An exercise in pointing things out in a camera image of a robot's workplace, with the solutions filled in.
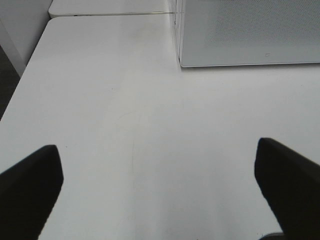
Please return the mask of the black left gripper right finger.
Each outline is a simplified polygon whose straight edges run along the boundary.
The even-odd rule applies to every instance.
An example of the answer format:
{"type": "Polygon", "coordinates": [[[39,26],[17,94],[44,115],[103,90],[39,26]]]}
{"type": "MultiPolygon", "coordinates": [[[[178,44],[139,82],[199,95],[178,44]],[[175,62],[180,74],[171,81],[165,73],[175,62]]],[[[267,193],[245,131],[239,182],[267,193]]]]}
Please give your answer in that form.
{"type": "Polygon", "coordinates": [[[260,138],[254,177],[281,232],[264,240],[320,238],[320,166],[284,144],[260,138]]]}

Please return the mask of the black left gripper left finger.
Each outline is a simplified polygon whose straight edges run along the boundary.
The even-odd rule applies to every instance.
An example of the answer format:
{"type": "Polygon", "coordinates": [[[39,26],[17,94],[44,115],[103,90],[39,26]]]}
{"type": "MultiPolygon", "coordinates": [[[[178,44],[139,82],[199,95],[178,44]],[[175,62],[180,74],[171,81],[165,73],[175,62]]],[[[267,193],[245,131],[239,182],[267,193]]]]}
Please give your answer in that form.
{"type": "Polygon", "coordinates": [[[56,145],[45,145],[0,175],[0,238],[36,240],[64,182],[56,145]]]}

